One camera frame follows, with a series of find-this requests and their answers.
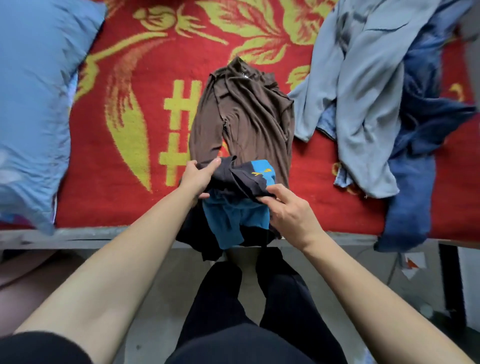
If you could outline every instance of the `red blanket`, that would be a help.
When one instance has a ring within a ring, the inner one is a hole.
[[[290,91],[308,73],[315,29],[330,0],[110,0],[87,57],[71,114],[72,156],[59,195],[58,227],[132,223],[178,184],[208,75],[235,54],[274,72]],[[444,50],[444,96],[473,102],[459,40]],[[480,136],[475,118],[437,153],[432,237],[480,238]],[[385,204],[354,186],[333,186],[336,145],[296,140],[291,189],[329,231],[379,234]]]

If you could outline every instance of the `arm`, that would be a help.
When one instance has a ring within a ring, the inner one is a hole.
[[[16,333],[50,331],[77,343],[95,364],[110,363],[192,202],[220,159],[202,170],[195,163],[187,164],[178,189],[85,261]]]
[[[307,201],[283,185],[259,198],[272,225],[300,249],[333,290],[378,363],[473,364],[447,336],[338,246]]]

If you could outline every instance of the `light blue pillow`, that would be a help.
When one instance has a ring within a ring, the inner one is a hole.
[[[70,157],[68,84],[106,11],[90,0],[0,2],[0,214],[48,234]]]

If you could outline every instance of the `person's left arm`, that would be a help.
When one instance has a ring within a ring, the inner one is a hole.
[[[193,201],[220,165],[187,163],[180,187],[85,261],[16,330],[49,331],[77,343],[95,364],[113,357]]]

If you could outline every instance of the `pant leg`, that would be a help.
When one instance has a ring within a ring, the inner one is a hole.
[[[318,313],[304,280],[283,260],[280,249],[263,249],[256,270],[266,297],[260,327],[278,334],[316,363],[347,364],[340,344]]]
[[[177,349],[186,342],[226,328],[251,323],[238,300],[242,272],[231,262],[215,263],[207,272],[183,324]]]

